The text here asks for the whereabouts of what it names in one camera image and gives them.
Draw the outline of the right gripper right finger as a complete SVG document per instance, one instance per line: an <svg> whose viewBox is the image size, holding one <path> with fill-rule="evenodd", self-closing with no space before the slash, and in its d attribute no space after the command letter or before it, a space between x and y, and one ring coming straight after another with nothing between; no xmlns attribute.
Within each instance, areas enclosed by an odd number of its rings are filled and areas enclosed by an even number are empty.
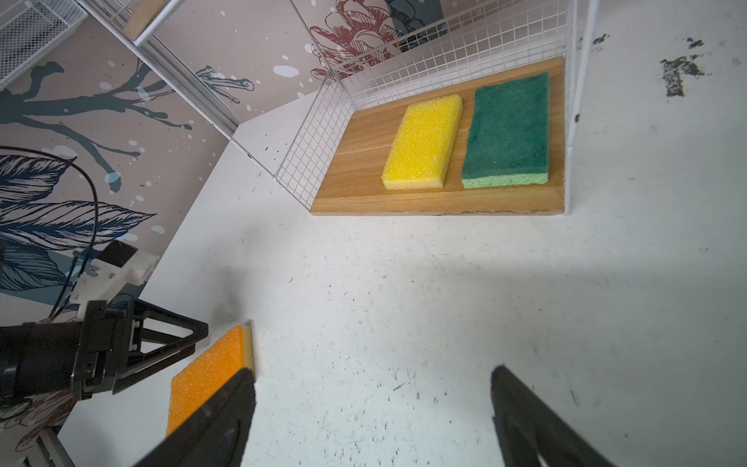
<svg viewBox="0 0 747 467"><path fill-rule="evenodd" d="M490 395L506 466L613 466L506 366L493 370Z"/></svg>

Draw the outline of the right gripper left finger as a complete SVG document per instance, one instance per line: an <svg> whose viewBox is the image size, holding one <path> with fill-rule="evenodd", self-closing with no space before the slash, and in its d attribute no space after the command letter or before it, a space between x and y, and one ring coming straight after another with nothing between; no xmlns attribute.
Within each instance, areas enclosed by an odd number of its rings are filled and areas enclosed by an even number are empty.
<svg viewBox="0 0 747 467"><path fill-rule="evenodd" d="M255 409L255 376L242 369L137 464L239 466Z"/></svg>

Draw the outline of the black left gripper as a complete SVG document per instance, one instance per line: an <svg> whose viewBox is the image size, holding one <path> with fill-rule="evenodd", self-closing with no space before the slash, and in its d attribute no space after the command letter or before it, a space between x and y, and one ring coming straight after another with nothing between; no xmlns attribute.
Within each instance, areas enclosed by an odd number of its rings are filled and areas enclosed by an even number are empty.
<svg viewBox="0 0 747 467"><path fill-rule="evenodd" d="M136 299L126 307L89 303L82 321L1 328L1 407L69 390L81 401L118 394L195 353L208 324ZM171 355L134 372L136 355Z"/></svg>

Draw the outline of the orange sponge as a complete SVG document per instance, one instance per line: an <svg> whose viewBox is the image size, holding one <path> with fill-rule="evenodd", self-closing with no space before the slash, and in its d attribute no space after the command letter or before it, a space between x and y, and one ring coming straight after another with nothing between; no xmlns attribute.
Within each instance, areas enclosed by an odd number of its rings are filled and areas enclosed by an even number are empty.
<svg viewBox="0 0 747 467"><path fill-rule="evenodd" d="M242 369L255 371L250 325L231 328L172 379L165 435L173 433Z"/></svg>

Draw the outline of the dark green sponge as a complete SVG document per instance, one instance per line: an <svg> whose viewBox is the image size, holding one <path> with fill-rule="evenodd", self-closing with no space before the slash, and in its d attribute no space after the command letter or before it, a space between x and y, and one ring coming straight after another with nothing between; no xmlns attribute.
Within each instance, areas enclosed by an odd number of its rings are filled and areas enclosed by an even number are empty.
<svg viewBox="0 0 747 467"><path fill-rule="evenodd" d="M549 182L550 91L548 72L476 90L464 189Z"/></svg>

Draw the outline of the yellow sponge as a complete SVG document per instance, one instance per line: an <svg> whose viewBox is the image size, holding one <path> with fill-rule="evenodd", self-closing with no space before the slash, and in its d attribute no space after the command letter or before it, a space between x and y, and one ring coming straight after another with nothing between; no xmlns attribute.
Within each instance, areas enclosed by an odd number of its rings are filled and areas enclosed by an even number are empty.
<svg viewBox="0 0 747 467"><path fill-rule="evenodd" d="M443 188L462 110L456 93L408 106L381 175L387 190Z"/></svg>

